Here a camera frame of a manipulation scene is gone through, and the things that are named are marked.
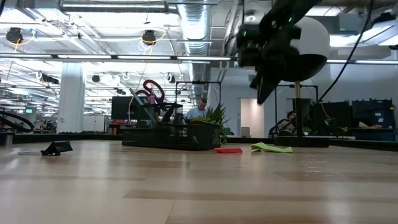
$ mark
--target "green cloth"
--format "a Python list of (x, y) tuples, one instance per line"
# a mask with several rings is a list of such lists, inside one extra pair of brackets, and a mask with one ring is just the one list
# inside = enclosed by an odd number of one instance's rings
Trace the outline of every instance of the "green cloth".
[(265, 150), (265, 151), (271, 151), (271, 152), (293, 153), (293, 149), (291, 147), (287, 147), (286, 149), (281, 149), (279, 147), (269, 146), (269, 145), (264, 144), (262, 142), (259, 142), (257, 144), (251, 145), (251, 149), (253, 149), (253, 150)]

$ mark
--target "person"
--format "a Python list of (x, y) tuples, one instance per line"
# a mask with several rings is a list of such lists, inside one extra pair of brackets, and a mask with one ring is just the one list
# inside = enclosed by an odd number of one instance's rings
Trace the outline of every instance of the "person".
[(198, 118), (198, 117), (206, 118), (206, 115), (207, 115), (206, 105), (207, 105), (206, 98), (202, 98), (199, 102), (198, 107), (190, 109), (190, 111), (187, 113), (187, 115), (185, 115), (185, 118), (187, 120), (190, 120), (192, 118)]
[[(281, 130), (288, 130), (288, 131), (290, 131), (290, 132), (295, 131), (294, 122), (292, 122), (292, 120), (293, 120), (295, 117), (296, 117), (296, 112), (294, 112), (294, 111), (289, 111), (289, 112), (287, 113), (287, 119), (282, 119), (282, 120), (280, 120), (280, 121), (277, 123), (278, 130), (279, 130), (279, 131), (281, 131)], [(272, 137), (273, 137), (273, 135), (275, 134), (274, 131), (275, 131), (275, 126), (272, 127), (272, 128), (269, 130), (269, 134), (268, 134), (268, 137), (269, 137), (269, 138), (272, 138)]]

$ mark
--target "black object on floor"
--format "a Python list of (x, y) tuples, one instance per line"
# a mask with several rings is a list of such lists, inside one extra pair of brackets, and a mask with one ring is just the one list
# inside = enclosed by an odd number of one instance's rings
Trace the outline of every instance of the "black object on floor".
[(37, 154), (41, 153), (42, 156), (61, 156), (61, 152), (73, 151), (70, 141), (54, 141), (46, 150), (40, 152), (18, 152), (19, 155)]
[(295, 137), (295, 136), (277, 136), (274, 138), (276, 146), (293, 147), (329, 147), (327, 138)]

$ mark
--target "ceiling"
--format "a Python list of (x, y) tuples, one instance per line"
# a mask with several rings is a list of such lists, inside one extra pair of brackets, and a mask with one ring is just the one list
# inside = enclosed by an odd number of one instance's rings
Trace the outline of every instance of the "ceiling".
[[(30, 6), (30, 1), (25, 2), (28, 7), (16, 7), (13, 0), (8, 0), (2, 16), (0, 17), (0, 52), (20, 54), (115, 54), (115, 55), (184, 55), (185, 44), (183, 30), (181, 29), (181, 18), (177, 14), (169, 13), (133, 13), (115, 12), (115, 8), (109, 8), (108, 12), (86, 12), (64, 11), (61, 12), (56, 6), (48, 5), (48, 1), (36, 1), (35, 6)], [(114, 4), (116, 1), (68, 1), (67, 3), (84, 2), (99, 4), (106, 2)], [(117, 1), (118, 4), (127, 4), (130, 1)], [(228, 32), (228, 22), (232, 18), (233, 6), (237, 1), (217, 0), (208, 1), (210, 8), (209, 29), (210, 34), (205, 40), (209, 44), (208, 55), (220, 56), (223, 54), (224, 39)], [(262, 15), (266, 13), (273, 1), (246, 1), (245, 10), (252, 11), (246, 22), (259, 22)], [(340, 1), (327, 0), (319, 6), (314, 7), (309, 16), (336, 17), (338, 14), (358, 15), (369, 1)], [(376, 8), (380, 10), (393, 9), (396, 1), (376, 1)], [(5, 36), (11, 27), (20, 27), (24, 41), (21, 45), (10, 44)], [(144, 45), (141, 35), (145, 30), (154, 30), (157, 39), (156, 44), (151, 48)], [(358, 58), (383, 58), (387, 57), (389, 49), (387, 46), (373, 44), (377, 50), (358, 51), (355, 55)], [(344, 58), (348, 54), (345, 48), (334, 48), (332, 57), (335, 59)], [(143, 80), (152, 79), (162, 85), (166, 90), (166, 99), (174, 101), (175, 84), (167, 81), (170, 75), (178, 80), (190, 81), (189, 64), (187, 63), (90, 63), (83, 62), (87, 77), (86, 84), (86, 113), (110, 113), (110, 99), (116, 93), (114, 87), (137, 88), (142, 85)], [(237, 74), (247, 74), (252, 71), (233, 71), (229, 68), (226, 73), (226, 83), (234, 82), (233, 79), (241, 80)], [(219, 68), (211, 69), (211, 80), (216, 81), (219, 75)], [(1, 106), (38, 106), (39, 113), (54, 116), (57, 113), (60, 85), (44, 83), (40, 80), (42, 74), (49, 75), (60, 81), (62, 74), (62, 62), (38, 62), (28, 60), (0, 60), (0, 83), (2, 97)], [(99, 75), (101, 82), (94, 83), (93, 75)], [(184, 111), (194, 106), (191, 101), (191, 87), (183, 88), (178, 101), (185, 101)]]

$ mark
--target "ventilation duct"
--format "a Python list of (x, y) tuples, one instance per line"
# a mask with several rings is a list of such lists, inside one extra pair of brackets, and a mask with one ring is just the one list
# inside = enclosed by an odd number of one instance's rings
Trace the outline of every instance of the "ventilation duct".
[[(181, 15), (181, 29), (186, 40), (205, 40), (208, 37), (209, 7), (201, 4), (178, 5)], [(209, 45), (206, 43), (185, 43), (188, 55), (208, 55)], [(191, 81), (210, 81), (210, 65), (192, 63), (189, 65)], [(203, 97), (202, 86), (193, 86), (195, 98)]]

